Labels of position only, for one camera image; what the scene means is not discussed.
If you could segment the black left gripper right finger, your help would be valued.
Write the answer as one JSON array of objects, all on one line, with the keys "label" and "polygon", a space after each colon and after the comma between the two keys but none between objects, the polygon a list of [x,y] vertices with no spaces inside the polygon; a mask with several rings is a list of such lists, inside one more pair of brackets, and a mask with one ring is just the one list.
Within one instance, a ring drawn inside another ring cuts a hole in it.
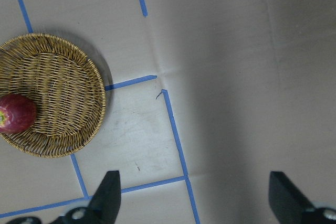
[{"label": "black left gripper right finger", "polygon": [[268,202],[279,223],[335,223],[335,209],[316,207],[284,172],[270,172]]}]

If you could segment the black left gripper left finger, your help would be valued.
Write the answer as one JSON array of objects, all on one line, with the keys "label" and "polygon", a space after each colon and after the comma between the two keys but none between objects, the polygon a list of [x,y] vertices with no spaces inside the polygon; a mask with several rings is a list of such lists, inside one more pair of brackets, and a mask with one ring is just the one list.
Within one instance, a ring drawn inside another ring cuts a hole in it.
[{"label": "black left gripper left finger", "polygon": [[115,223],[120,206],[120,173],[108,171],[86,207],[73,208],[54,223]]}]

